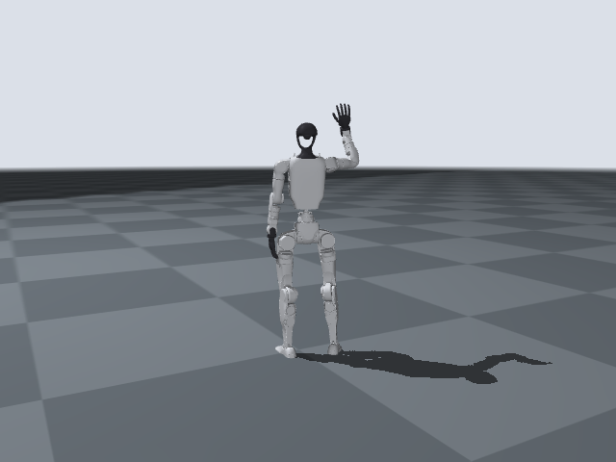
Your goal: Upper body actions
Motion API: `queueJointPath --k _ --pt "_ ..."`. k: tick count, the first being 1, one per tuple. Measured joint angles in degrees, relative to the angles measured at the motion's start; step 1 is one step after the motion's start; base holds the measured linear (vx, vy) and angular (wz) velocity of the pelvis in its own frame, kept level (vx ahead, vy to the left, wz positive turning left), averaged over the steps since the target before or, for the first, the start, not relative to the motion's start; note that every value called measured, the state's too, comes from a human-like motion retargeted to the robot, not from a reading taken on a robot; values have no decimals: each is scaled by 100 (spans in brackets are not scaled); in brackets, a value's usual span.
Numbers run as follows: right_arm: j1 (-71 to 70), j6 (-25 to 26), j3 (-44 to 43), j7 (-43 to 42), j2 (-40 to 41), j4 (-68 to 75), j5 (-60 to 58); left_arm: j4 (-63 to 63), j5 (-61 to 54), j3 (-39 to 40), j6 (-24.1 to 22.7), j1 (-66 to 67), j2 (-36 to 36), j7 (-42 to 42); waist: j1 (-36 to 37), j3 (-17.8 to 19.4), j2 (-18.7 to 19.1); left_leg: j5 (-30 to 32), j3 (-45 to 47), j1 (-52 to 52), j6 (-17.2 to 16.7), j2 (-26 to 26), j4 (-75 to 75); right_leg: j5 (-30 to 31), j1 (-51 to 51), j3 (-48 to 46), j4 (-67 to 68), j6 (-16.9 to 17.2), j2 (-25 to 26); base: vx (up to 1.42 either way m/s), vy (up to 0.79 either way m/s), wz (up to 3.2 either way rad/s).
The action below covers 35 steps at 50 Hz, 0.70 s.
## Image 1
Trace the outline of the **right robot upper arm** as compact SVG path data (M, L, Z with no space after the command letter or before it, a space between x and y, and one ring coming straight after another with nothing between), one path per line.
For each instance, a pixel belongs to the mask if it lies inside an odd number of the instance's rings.
M338 169L347 169L357 167L358 163L351 160L350 155L347 158L328 157L325 160L326 172L331 173Z

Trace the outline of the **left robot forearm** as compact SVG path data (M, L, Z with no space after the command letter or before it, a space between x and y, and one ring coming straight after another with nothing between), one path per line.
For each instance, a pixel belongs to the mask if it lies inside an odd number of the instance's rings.
M268 227L267 227L268 234L270 233L270 229L272 227L275 228L276 233L277 233L277 224L278 224L278 218L279 218L279 212L280 212L280 207L272 204L272 201L273 201L273 193L271 193L269 196L269 216L268 216Z

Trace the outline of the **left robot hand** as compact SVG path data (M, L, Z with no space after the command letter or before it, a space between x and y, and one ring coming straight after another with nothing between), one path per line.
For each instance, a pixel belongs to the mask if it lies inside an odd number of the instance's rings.
M275 252L275 242L274 242L274 238L276 238L276 230L274 227L272 227L269 230L269 234L267 234L267 237L269 238L269 249L271 251L271 254L275 259L277 259L278 256L276 255L276 252Z

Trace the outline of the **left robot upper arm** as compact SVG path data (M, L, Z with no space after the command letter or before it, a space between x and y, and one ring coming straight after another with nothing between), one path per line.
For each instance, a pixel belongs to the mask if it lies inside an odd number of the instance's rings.
M284 173L288 171L291 159L278 160L273 169L272 189L273 201L272 204L282 204L284 202Z

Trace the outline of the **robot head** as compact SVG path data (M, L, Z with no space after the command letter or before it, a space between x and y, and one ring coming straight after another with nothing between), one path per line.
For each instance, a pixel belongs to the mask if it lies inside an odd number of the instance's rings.
M301 148L301 154L297 156L300 159L316 159L312 152L312 146L315 142L316 135L318 134L317 128L312 123L302 123L296 129L296 139L299 147ZM309 140L313 137L312 143L309 147L303 147L299 142L299 137L303 136L304 139Z

